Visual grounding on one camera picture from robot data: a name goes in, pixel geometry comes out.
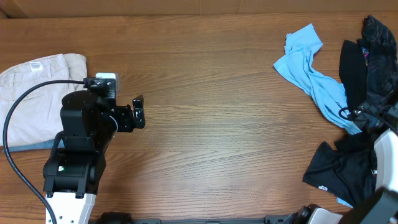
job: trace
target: brown wooden tabletop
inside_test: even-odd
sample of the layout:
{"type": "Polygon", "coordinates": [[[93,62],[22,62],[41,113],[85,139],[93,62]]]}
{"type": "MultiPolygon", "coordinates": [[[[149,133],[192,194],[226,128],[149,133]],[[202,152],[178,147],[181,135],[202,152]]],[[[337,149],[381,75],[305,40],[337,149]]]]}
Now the brown wooden tabletop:
{"type": "MultiPolygon", "coordinates": [[[[117,72],[119,105],[145,98],[145,129],[118,133],[106,152],[92,218],[237,218],[347,208],[302,182],[321,142],[344,131],[273,63],[285,36],[312,23],[314,67],[338,79],[345,39],[368,12],[0,20],[0,71],[59,53],[87,58],[89,76],[117,72]]],[[[372,13],[398,35],[398,13],[372,13]]],[[[13,153],[39,189],[49,150],[13,153]]],[[[0,223],[43,224],[45,209],[0,156],[0,223]]]]}

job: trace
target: white plastic part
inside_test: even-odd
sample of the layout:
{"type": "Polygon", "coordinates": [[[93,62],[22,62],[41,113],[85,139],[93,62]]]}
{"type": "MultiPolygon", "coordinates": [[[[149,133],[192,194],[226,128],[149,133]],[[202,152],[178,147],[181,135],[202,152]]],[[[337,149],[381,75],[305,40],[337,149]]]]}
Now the white plastic part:
{"type": "Polygon", "coordinates": [[[377,156],[376,190],[385,187],[398,192],[398,136],[390,129],[374,143],[377,156]]]}
{"type": "Polygon", "coordinates": [[[95,74],[95,78],[112,78],[116,80],[116,93],[119,93],[119,74],[109,72],[98,72],[95,74]]]}
{"type": "Polygon", "coordinates": [[[308,224],[338,224],[342,217],[343,216],[340,214],[329,212],[323,208],[316,208],[313,211],[308,224]]]}
{"type": "MultiPolygon", "coordinates": [[[[47,198],[57,218],[58,224],[87,224],[93,210],[95,197],[85,194],[84,198],[75,198],[75,193],[56,192],[47,198]]],[[[49,211],[45,210],[45,223],[52,223],[49,211]]]]}

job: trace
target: clothing tag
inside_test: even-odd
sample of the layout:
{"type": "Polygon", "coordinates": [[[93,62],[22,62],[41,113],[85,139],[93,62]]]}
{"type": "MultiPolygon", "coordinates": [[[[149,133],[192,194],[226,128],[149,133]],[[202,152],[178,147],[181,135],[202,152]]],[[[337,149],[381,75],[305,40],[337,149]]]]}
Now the clothing tag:
{"type": "Polygon", "coordinates": [[[321,190],[326,190],[326,191],[328,191],[328,188],[327,188],[327,187],[325,187],[325,186],[319,186],[319,187],[318,187],[318,189],[321,189],[321,190]]]}
{"type": "Polygon", "coordinates": [[[43,70],[42,62],[31,62],[30,69],[33,71],[41,71],[43,70]]]}

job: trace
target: garment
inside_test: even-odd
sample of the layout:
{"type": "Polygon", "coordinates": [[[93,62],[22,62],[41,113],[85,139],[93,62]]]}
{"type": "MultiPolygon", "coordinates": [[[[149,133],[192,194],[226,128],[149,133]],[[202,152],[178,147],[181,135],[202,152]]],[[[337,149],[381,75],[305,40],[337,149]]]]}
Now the garment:
{"type": "Polygon", "coordinates": [[[398,81],[396,40],[383,23],[368,16],[358,44],[369,50],[366,99],[375,106],[385,105],[398,81]]]}
{"type": "MultiPolygon", "coordinates": [[[[78,54],[53,55],[7,69],[0,74],[0,123],[4,124],[12,104],[29,88],[50,80],[83,80],[85,77],[86,58],[78,54]]],[[[8,128],[9,146],[27,147],[35,144],[32,147],[41,148],[43,142],[53,140],[63,129],[61,99],[68,93],[82,89],[83,86],[77,84],[54,84],[29,94],[12,114],[8,128]]]]}
{"type": "Polygon", "coordinates": [[[366,100],[366,53],[354,42],[344,40],[341,48],[339,76],[347,96],[349,110],[356,110],[366,100]]]}
{"type": "Polygon", "coordinates": [[[350,134],[360,133],[353,122],[342,119],[338,114],[347,106],[343,84],[312,68],[313,56],[321,47],[321,40],[309,24],[294,34],[287,34],[285,55],[274,67],[286,80],[310,95],[327,120],[350,134]]]}
{"type": "Polygon", "coordinates": [[[323,142],[315,152],[303,181],[355,207],[369,198],[376,188],[373,173],[377,161],[372,145],[363,133],[335,142],[337,151],[323,142]]]}

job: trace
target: white fabric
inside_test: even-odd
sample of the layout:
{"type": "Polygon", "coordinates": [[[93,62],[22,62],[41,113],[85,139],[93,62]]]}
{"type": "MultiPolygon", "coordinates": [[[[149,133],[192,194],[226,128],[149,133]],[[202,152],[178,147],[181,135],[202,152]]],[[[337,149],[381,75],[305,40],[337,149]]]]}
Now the white fabric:
{"type": "MultiPolygon", "coordinates": [[[[52,80],[83,80],[87,77],[86,58],[78,54],[58,54],[16,65],[0,74],[0,132],[12,104],[29,88],[52,80]],[[42,69],[32,69],[40,62],[42,69]]],[[[19,103],[8,127],[8,145],[25,146],[54,139],[60,132],[62,98],[83,85],[43,86],[19,103]]]]}

